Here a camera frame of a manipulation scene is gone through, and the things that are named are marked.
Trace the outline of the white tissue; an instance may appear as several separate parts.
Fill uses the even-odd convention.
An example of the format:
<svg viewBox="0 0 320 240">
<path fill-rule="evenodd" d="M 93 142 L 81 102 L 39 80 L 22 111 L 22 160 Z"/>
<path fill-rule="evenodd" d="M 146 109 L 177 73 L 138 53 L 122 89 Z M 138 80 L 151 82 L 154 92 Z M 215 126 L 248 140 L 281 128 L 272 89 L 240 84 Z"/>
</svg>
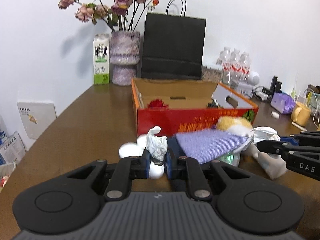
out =
<svg viewBox="0 0 320 240">
<path fill-rule="evenodd" d="M 153 159 L 163 162 L 168 150 L 168 142 L 166 136 L 157 136 L 161 128 L 155 126 L 150 129 L 146 137 L 146 149 L 149 151 Z"/>
</svg>

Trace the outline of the white plastic bag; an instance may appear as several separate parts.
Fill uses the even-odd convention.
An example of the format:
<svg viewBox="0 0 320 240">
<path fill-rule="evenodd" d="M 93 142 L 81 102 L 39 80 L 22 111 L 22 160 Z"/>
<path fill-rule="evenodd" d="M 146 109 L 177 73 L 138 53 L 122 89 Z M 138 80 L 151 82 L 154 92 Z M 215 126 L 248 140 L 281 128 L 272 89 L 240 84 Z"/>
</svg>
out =
<svg viewBox="0 0 320 240">
<path fill-rule="evenodd" d="M 266 126 L 260 126 L 256 128 L 247 128 L 241 125 L 235 125 L 228 129 L 229 132 L 245 137 L 245 142 L 233 150 L 233 154 L 241 153 L 245 151 L 251 144 L 257 144 L 258 142 L 264 140 L 275 140 L 280 141 L 280 136 L 278 132 Z"/>
</svg>

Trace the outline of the navy blue zip case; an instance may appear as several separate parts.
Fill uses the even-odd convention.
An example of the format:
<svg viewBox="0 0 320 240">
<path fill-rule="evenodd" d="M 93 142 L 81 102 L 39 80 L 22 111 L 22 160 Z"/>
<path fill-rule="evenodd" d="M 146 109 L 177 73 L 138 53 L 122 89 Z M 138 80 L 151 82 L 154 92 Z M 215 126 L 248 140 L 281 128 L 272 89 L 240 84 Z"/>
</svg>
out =
<svg viewBox="0 0 320 240">
<path fill-rule="evenodd" d="M 180 156 L 185 156 L 184 151 L 178 143 L 175 136 L 167 138 L 168 151 L 167 160 L 165 162 L 165 171 L 170 181 L 172 191 L 185 192 L 185 171 L 180 165 L 177 165 L 177 159 Z"/>
</svg>

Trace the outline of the purple knitted cloth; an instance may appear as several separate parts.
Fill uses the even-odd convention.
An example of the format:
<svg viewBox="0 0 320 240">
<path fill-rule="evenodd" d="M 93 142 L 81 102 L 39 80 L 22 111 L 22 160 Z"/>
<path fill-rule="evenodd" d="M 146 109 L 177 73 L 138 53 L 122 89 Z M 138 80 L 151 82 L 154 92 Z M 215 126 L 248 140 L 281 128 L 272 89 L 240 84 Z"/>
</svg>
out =
<svg viewBox="0 0 320 240">
<path fill-rule="evenodd" d="M 252 136 L 240 136 L 218 129 L 177 133 L 175 137 L 184 154 L 196 159 L 199 164 L 208 163 L 227 153 L 239 153 L 253 140 Z"/>
</svg>

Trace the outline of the small white oval case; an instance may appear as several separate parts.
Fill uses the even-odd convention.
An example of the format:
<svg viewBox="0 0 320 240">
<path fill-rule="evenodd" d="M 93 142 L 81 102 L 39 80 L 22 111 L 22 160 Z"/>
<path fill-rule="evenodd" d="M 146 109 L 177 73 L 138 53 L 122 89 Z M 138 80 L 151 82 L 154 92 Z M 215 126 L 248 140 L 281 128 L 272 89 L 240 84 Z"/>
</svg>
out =
<svg viewBox="0 0 320 240">
<path fill-rule="evenodd" d="M 279 118 L 280 118 L 280 114 L 277 113 L 277 112 L 275 112 L 275 111 L 272 111 L 272 112 L 271 112 L 271 116 L 272 116 L 273 118 L 275 118 L 275 119 L 279 119 Z"/>
</svg>

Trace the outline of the white yellow plush sheep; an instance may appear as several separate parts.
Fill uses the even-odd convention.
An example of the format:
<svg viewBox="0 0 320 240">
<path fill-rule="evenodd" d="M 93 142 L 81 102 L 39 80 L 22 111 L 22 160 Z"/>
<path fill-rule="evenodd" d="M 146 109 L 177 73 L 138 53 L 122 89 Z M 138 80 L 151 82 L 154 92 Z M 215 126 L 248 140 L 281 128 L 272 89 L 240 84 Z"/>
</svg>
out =
<svg viewBox="0 0 320 240">
<path fill-rule="evenodd" d="M 252 125 L 251 123 L 238 116 L 221 116 L 219 117 L 216 128 L 221 131 L 227 131 L 240 136 L 251 136 L 252 135 Z"/>
</svg>

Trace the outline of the white power adapter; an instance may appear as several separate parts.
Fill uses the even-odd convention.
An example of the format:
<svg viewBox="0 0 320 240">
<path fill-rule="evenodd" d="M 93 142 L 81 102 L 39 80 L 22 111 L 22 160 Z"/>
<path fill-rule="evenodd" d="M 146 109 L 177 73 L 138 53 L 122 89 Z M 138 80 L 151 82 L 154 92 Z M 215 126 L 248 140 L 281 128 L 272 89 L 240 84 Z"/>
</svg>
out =
<svg viewBox="0 0 320 240">
<path fill-rule="evenodd" d="M 266 101 L 268 99 L 268 95 L 263 93 L 262 91 L 256 91 L 253 93 L 253 95 L 261 101 Z"/>
</svg>

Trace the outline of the white tin box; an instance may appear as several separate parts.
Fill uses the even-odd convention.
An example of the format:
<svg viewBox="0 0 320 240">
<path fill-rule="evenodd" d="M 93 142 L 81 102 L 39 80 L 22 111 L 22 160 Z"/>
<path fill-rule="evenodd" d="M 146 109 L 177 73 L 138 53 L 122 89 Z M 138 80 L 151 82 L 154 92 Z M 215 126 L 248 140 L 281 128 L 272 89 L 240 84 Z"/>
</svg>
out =
<svg viewBox="0 0 320 240">
<path fill-rule="evenodd" d="M 237 85 L 235 85 L 234 90 L 243 97 L 250 99 L 253 96 L 254 86 L 247 82 L 239 82 Z"/>
</svg>

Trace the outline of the red artificial rose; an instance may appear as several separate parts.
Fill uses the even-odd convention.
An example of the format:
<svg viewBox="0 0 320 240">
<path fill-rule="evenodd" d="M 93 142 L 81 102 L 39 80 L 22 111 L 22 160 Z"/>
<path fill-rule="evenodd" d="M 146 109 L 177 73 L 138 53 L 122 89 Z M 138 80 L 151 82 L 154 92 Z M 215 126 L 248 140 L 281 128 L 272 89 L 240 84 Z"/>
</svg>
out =
<svg viewBox="0 0 320 240">
<path fill-rule="evenodd" d="M 150 101 L 148 104 L 148 108 L 168 108 L 169 105 L 165 104 L 163 100 L 161 99 L 155 99 Z"/>
</svg>

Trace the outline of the clear glass cup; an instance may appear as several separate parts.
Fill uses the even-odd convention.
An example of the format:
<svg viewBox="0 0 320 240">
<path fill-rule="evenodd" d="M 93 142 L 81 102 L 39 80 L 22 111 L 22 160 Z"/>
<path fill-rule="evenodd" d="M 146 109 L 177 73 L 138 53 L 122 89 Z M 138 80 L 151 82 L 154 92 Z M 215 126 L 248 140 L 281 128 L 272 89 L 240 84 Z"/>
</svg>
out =
<svg viewBox="0 0 320 240">
<path fill-rule="evenodd" d="M 229 87 L 236 86 L 238 84 L 238 74 L 231 70 L 223 70 L 222 83 Z"/>
</svg>

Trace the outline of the right pink-label water bottle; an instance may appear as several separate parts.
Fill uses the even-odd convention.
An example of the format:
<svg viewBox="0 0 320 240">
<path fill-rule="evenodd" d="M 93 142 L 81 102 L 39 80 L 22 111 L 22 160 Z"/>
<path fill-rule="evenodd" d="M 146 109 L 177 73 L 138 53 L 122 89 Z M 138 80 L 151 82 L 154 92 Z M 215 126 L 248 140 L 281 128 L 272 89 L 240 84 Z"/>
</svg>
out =
<svg viewBox="0 0 320 240">
<path fill-rule="evenodd" d="M 250 66 L 251 62 L 249 59 L 249 53 L 243 52 L 243 54 L 240 56 L 240 63 L 241 63 L 241 79 L 247 80 L 249 72 L 250 72 Z"/>
</svg>

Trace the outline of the middle pink-label water bottle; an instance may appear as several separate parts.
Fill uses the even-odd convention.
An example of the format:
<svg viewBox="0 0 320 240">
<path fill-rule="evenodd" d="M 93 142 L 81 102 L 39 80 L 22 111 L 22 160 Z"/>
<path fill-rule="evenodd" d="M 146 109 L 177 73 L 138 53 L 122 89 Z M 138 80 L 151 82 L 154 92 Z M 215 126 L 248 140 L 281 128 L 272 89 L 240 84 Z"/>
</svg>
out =
<svg viewBox="0 0 320 240">
<path fill-rule="evenodd" d="M 233 80 L 238 80 L 240 78 L 240 70 L 241 70 L 241 63 L 240 63 L 240 50 L 234 49 L 231 53 L 231 78 Z"/>
</svg>

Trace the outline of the stack of papers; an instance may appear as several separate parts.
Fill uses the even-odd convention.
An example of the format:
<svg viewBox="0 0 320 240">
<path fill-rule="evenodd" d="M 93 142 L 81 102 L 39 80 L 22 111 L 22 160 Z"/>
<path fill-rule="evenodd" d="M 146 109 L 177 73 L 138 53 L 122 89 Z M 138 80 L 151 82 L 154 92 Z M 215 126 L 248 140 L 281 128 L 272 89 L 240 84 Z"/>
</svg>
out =
<svg viewBox="0 0 320 240">
<path fill-rule="evenodd" d="M 1 144 L 1 165 L 19 164 L 26 154 L 24 144 L 19 133 L 16 131 L 3 144 Z"/>
</svg>

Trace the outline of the black paper shopping bag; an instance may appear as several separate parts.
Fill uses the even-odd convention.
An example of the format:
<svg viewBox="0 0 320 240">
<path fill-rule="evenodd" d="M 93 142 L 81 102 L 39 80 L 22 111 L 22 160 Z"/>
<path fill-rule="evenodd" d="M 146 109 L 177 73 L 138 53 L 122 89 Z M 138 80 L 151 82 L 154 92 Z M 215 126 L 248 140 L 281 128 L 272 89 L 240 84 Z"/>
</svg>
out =
<svg viewBox="0 0 320 240">
<path fill-rule="evenodd" d="M 147 13 L 141 77 L 201 80 L 205 18 L 185 15 L 186 0 L 170 0 L 164 14 Z"/>
</svg>

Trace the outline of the white booklet against wall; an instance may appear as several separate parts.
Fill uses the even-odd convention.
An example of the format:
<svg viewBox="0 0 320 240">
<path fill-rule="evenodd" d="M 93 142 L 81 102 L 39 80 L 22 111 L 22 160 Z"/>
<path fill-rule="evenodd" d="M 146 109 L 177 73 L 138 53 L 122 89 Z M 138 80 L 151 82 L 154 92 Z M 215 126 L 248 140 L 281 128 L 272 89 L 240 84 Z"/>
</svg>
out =
<svg viewBox="0 0 320 240">
<path fill-rule="evenodd" d="M 52 102 L 17 102 L 17 108 L 30 139 L 38 139 L 57 117 Z"/>
</svg>

